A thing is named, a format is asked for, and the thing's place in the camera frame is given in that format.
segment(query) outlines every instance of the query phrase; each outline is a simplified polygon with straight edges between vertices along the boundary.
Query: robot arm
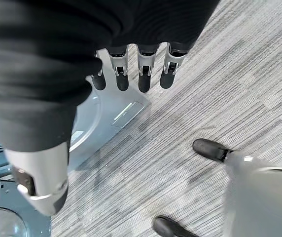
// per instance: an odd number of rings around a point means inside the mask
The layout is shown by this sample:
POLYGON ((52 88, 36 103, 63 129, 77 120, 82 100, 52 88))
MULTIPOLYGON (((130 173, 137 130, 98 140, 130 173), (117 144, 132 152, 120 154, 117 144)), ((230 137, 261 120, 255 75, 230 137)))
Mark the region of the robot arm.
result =
POLYGON ((108 49, 125 90, 127 45, 136 43, 139 88, 147 92, 158 45, 170 42, 161 77, 169 88, 217 3, 0 0, 0 143, 18 190, 38 211, 53 215, 66 200, 76 107, 92 90, 85 77, 105 87, 96 50, 108 49))

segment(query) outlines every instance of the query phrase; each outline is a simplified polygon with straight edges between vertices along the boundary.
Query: striped carpet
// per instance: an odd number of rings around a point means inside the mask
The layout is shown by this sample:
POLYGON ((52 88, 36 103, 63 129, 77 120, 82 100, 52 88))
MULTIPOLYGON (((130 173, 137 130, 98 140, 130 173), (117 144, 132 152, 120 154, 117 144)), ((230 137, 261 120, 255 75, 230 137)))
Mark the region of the striped carpet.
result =
MULTIPOLYGON (((151 220, 168 214, 201 237, 219 237, 227 175, 195 155, 209 138, 282 165, 282 0, 223 0, 169 90, 70 174, 53 237, 155 237, 151 220)), ((136 48, 129 77, 137 81, 136 48)))

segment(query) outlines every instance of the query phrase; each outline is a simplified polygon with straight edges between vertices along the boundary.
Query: black leather shoe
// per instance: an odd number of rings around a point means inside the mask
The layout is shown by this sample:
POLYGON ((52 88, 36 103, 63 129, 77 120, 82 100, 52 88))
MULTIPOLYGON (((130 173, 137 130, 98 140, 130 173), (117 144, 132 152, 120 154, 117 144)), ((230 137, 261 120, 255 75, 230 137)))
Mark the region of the black leather shoe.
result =
POLYGON ((232 152, 231 149, 211 140, 199 138, 192 144, 192 148, 195 152, 202 155, 205 158, 212 159, 218 162, 224 162, 226 155, 232 152))
POLYGON ((166 216, 155 217, 152 227, 162 237, 199 237, 166 216))

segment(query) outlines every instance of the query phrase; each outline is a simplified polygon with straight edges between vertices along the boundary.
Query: black fabric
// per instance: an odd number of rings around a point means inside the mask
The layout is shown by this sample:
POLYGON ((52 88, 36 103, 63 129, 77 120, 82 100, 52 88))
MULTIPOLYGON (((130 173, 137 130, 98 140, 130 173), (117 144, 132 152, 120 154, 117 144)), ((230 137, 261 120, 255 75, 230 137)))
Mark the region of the black fabric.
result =
POLYGON ((29 152, 69 140, 76 106, 91 92, 85 77, 102 66, 95 50, 193 43, 217 3, 0 0, 0 143, 29 152))

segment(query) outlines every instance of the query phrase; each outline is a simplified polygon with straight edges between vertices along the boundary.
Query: metal bracket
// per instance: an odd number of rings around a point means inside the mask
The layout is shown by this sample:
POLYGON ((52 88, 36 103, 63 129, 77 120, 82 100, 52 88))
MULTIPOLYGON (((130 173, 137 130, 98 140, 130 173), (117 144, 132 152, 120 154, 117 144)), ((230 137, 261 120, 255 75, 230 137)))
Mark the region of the metal bracket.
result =
POLYGON ((109 54, 109 56, 116 76, 119 76, 118 68, 123 68, 123 75, 126 76, 128 73, 128 45, 123 56, 117 56, 114 54, 109 54))
POLYGON ((143 67, 148 66, 149 71, 147 73, 148 76, 152 74, 152 70, 154 67, 156 53, 150 56, 142 55, 138 49, 138 67, 139 67, 139 75, 143 76, 143 67))
POLYGON ((170 68, 171 63, 175 64, 175 68, 173 69, 173 75, 176 74, 178 69, 180 68, 182 62, 184 61, 184 58, 186 57, 186 54, 182 56, 173 56, 170 53, 170 44, 168 43, 164 58, 164 66, 163 66, 163 72, 164 74, 167 74, 170 68))

